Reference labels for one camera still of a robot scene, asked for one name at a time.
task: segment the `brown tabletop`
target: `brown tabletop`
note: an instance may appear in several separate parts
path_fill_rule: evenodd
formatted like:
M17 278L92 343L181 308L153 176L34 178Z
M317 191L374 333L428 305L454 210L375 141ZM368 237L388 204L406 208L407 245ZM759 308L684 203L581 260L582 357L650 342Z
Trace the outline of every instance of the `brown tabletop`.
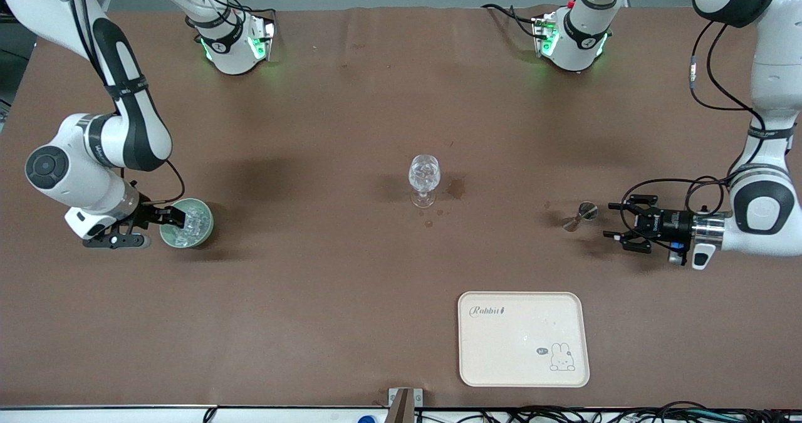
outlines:
M81 246L23 165L67 115L113 108L86 61L40 41L0 137L0 403L369 405L409 385L438 406L802 406L799 259L719 253L700 272L621 251L606 209L560 228L580 201L722 175L740 151L747 115L688 94L692 9L622 10L580 75L486 10L352 9L279 14L274 61L231 77L183 17L112 15L215 238ZM744 98L753 48L753 29L732 29L714 55ZM444 179L420 211L405 175L424 152ZM128 177L177 192L167 168ZM643 191L676 208L685 187ZM464 385L465 291L574 292L590 383Z

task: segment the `water stain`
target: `water stain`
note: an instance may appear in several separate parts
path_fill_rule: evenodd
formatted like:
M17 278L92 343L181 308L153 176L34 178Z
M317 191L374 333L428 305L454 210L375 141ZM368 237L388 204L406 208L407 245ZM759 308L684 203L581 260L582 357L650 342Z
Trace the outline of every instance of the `water stain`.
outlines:
M446 192L457 200L462 199L465 194L465 180L452 180L449 184L449 188L446 189Z

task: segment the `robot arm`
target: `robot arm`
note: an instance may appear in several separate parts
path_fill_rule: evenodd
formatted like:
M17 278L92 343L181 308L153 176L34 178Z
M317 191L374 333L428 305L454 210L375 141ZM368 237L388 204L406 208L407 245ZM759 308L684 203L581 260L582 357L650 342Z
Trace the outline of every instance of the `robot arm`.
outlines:
M32 32L84 58L96 58L117 107L115 114L66 118L55 138L28 158L26 175L31 185L71 207L66 221L84 240L102 235L123 220L135 220L131 228L147 228L148 222L180 225L183 215L143 205L148 198L112 171L152 171L172 151L170 134L155 111L148 82L121 29L106 18L97 0L85 0L86 18L83 8L80 17L75 16L71 0L6 1ZM84 48L80 31L91 37L94 55ZM130 238L141 246L145 243L143 237Z
M575 0L535 20L535 51L567 71L583 71L602 54L619 0Z
M249 14L229 0L170 0L198 30L206 57L220 72L244 74L269 59L273 21Z
M684 264L692 253L695 269L704 269L716 251L802 255L802 209L785 163L802 109L802 0L694 0L694 8L735 27L757 22L751 77L756 115L727 176L731 212L668 211L656 206L656 196L635 195L610 204L637 215L634 231L605 235L628 251L650 252L655 240L671 243L670 260Z

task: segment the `white tray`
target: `white tray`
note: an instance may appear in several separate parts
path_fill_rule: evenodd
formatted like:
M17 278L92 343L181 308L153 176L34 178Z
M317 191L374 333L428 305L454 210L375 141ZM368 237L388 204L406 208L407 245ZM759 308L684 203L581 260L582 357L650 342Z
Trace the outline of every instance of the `white tray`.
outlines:
M459 375L472 387L582 387L590 380L573 293L469 291L459 297Z

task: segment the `green bowl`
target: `green bowl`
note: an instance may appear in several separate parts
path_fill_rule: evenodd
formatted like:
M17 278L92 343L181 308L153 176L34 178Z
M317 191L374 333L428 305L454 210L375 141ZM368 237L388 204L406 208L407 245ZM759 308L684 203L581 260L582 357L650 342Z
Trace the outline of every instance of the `green bowl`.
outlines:
M173 207L180 209L183 212L190 212L195 209L195 211L200 211L201 214L206 215L209 217L209 228L206 232L200 234L199 237L193 238L189 243L178 243L178 237L180 237L181 232L183 229L179 229L177 226L171 226L165 224L159 227L159 234L161 235L161 239L167 243L167 246L171 246L177 249L187 249L190 247L200 246L201 243L206 241L209 238L209 235L212 234L212 230L214 229L214 217L212 215L211 209L209 206L206 205L204 201L200 201L195 199L194 197L187 197L186 199L181 199L176 203L172 204Z

